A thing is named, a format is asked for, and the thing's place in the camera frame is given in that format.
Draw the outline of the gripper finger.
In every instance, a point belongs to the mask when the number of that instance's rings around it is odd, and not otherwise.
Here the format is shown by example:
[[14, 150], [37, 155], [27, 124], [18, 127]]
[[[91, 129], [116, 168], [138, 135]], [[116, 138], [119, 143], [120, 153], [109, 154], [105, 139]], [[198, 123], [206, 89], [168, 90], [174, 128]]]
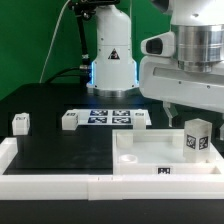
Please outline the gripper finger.
[[173, 126], [173, 119], [178, 115], [176, 107], [174, 104], [170, 102], [163, 102], [164, 111], [168, 117], [169, 126]]
[[224, 113], [222, 114], [221, 126], [219, 127], [219, 139], [224, 140]]

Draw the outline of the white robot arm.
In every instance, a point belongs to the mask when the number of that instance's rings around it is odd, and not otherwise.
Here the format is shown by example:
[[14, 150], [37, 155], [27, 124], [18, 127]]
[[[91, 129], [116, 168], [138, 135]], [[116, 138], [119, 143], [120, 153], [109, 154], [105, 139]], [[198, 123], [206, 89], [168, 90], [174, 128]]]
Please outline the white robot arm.
[[97, 47], [87, 87], [100, 94], [138, 88], [150, 99], [224, 113], [224, 0], [149, 0], [171, 17], [132, 58], [131, 20], [110, 4], [96, 8]]

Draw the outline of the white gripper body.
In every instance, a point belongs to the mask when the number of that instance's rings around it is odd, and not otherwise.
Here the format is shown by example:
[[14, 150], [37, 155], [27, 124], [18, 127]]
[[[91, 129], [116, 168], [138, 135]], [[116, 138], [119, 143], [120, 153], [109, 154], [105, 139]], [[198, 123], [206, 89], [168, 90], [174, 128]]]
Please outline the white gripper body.
[[146, 98], [224, 113], [224, 62], [210, 73], [193, 73], [171, 58], [144, 56], [139, 88]]

